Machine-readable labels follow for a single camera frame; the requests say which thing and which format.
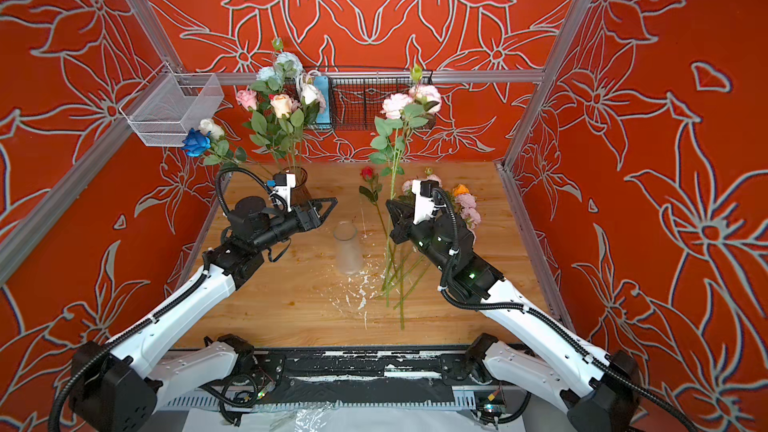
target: orange flower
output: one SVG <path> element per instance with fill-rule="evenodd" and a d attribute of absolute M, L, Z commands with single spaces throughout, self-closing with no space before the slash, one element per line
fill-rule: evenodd
<path fill-rule="evenodd" d="M 458 184 L 456 188 L 453 189 L 453 196 L 460 196 L 461 194 L 469 194 L 469 189 L 464 184 Z"/>

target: wooden table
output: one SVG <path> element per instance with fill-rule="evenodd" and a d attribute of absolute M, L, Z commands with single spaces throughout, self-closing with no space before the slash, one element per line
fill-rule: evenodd
<path fill-rule="evenodd" d="M 376 208 L 358 192 L 364 184 L 360 178 L 363 166 L 305 164 L 312 196 L 339 199 L 326 224 L 312 232 L 293 235 L 293 244 L 279 262 L 265 263 L 239 291 L 199 320 L 178 341 L 177 347 L 198 348 L 203 344 L 203 336 L 216 339 L 228 333 L 257 347 L 469 344 L 481 332 L 514 341 L 506 329 L 479 312 L 449 305 L 437 293 L 440 273 L 431 264 L 405 302 L 405 329 L 400 330 L 399 312 L 392 309 L 398 292 L 391 293 L 389 308 L 383 298 L 377 298 L 385 243 Z M 482 224 L 476 229 L 475 251 L 502 271 L 533 303 L 547 310 L 494 164 L 414 162 L 404 165 L 405 177 L 424 177 L 428 166 L 441 177 L 444 187 L 464 183 L 478 197 Z M 264 175 L 259 168 L 253 170 Z M 399 178 L 398 188 L 403 180 Z M 389 180 L 383 178 L 382 182 L 385 190 L 379 207 L 386 214 L 384 201 Z M 227 204 L 234 207 L 240 198 L 254 194 L 264 192 L 244 174 L 235 174 L 225 197 Z M 339 221 L 353 221 L 360 231 L 366 266 L 353 276 L 335 270 L 332 231 Z M 225 217 L 219 214 L 208 231 L 204 250 L 219 245 L 219 235 L 227 225 Z M 194 270 L 200 265 L 202 260 L 198 259 Z"/>

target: wallpaper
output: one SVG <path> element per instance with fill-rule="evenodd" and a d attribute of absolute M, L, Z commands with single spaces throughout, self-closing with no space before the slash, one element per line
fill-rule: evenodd
<path fill-rule="evenodd" d="M 0 241 L 159 64 L 124 0 L 0 0 Z M 0 430 L 46 430 L 74 350 L 175 286 L 211 170 L 131 136 L 0 289 Z M 83 425 L 68 410 L 64 430 Z"/>
<path fill-rule="evenodd" d="M 576 331 L 702 430 L 768 424 L 766 25 L 762 0 L 592 0 L 513 169 Z"/>
<path fill-rule="evenodd" d="M 428 70 L 539 68 L 571 0 L 149 2 L 190 72 L 256 72 L 271 65 L 275 36 L 305 67 L 321 70 L 403 68 L 416 62 Z M 459 84 L 446 93 L 460 107 L 440 111 L 440 128 L 424 138 L 428 143 L 412 147 L 412 158 L 500 158 L 528 89 Z M 360 159 L 370 152 L 369 143 L 367 134 L 339 130 L 315 136 L 308 155 L 314 160 Z"/>

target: red rose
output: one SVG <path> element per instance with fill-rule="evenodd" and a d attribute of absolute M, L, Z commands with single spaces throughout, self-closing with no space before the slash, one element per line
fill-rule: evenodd
<path fill-rule="evenodd" d="M 360 176 L 362 176 L 362 179 L 365 181 L 371 180 L 373 178 L 373 168 L 370 166 L 363 167 L 360 171 Z"/>

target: brown glass vase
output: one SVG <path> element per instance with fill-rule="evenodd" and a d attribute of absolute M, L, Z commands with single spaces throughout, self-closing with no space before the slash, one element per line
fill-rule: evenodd
<path fill-rule="evenodd" d="M 290 190 L 290 204 L 297 206 L 310 200 L 312 196 L 310 191 L 306 188 L 307 175 L 306 170 L 302 167 L 286 167 L 280 171 L 283 174 L 294 174 L 296 176 L 296 187 Z"/>

